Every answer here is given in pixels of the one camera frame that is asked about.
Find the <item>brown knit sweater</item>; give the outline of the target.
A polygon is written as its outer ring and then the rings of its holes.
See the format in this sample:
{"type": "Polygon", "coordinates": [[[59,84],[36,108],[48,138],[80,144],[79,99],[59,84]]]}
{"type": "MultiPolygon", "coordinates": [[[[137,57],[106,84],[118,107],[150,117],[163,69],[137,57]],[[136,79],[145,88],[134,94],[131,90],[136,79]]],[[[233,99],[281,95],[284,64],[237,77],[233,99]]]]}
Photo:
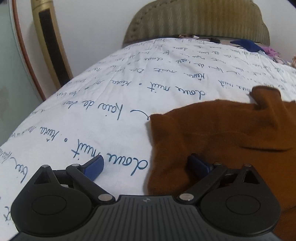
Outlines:
{"type": "Polygon", "coordinates": [[[185,169],[191,154],[233,169],[251,164],[281,205],[275,233],[295,240],[295,102],[266,86],[254,87],[250,96],[253,103],[215,100],[153,114],[148,193],[188,189],[197,175],[185,169]]]}

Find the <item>white script-print bedsheet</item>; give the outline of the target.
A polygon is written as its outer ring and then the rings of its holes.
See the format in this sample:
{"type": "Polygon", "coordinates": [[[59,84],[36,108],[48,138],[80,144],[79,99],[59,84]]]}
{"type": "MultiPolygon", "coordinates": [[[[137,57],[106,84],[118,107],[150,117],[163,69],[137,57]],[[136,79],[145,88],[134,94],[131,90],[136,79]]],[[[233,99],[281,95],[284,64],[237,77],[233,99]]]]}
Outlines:
{"type": "Polygon", "coordinates": [[[149,117],[195,102],[250,102],[256,85],[295,99],[295,70],[259,53],[204,40],[129,45],[74,77],[38,106],[1,146],[1,240],[17,233],[11,205],[43,164],[64,169],[96,155],[96,183],[142,195],[151,167],[149,117]]]}

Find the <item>gold tower fan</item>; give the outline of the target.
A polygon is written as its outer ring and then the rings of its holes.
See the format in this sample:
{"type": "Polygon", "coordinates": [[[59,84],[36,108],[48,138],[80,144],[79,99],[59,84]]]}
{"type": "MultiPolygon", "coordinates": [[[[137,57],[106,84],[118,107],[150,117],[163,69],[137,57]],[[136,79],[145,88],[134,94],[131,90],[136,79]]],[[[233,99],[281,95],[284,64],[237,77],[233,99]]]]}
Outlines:
{"type": "Polygon", "coordinates": [[[33,21],[44,60],[57,89],[72,78],[73,74],[62,43],[54,2],[31,0],[33,21]]]}

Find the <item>blue garment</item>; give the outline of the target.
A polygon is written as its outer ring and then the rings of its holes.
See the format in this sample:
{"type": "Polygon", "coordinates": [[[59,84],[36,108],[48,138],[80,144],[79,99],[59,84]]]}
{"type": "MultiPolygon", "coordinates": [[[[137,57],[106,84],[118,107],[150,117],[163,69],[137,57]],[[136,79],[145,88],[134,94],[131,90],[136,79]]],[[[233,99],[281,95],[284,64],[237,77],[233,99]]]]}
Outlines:
{"type": "Polygon", "coordinates": [[[230,43],[239,45],[240,47],[246,49],[249,52],[259,52],[259,51],[264,52],[264,49],[262,49],[260,46],[258,46],[251,40],[235,40],[235,41],[231,41],[230,43]]]}

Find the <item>purple garment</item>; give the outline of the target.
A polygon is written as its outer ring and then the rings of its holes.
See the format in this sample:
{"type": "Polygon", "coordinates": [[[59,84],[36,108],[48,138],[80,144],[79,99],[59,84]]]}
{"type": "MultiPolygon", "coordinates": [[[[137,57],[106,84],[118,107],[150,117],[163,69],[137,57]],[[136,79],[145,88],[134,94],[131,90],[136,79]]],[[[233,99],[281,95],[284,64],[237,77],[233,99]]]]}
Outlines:
{"type": "Polygon", "coordinates": [[[275,51],[273,48],[270,46],[261,46],[261,48],[264,50],[264,52],[270,56],[270,57],[279,57],[280,53],[275,51]]]}

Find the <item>olive striped headboard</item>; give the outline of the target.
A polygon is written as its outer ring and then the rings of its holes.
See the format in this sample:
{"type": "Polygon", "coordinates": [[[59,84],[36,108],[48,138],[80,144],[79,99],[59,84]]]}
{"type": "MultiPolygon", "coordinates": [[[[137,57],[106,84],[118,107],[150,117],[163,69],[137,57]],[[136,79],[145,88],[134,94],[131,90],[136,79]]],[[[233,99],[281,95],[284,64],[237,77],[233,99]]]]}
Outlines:
{"type": "Polygon", "coordinates": [[[124,45],[179,35],[247,39],[270,44],[260,8],[253,1],[153,1],[132,18],[124,45]]]}

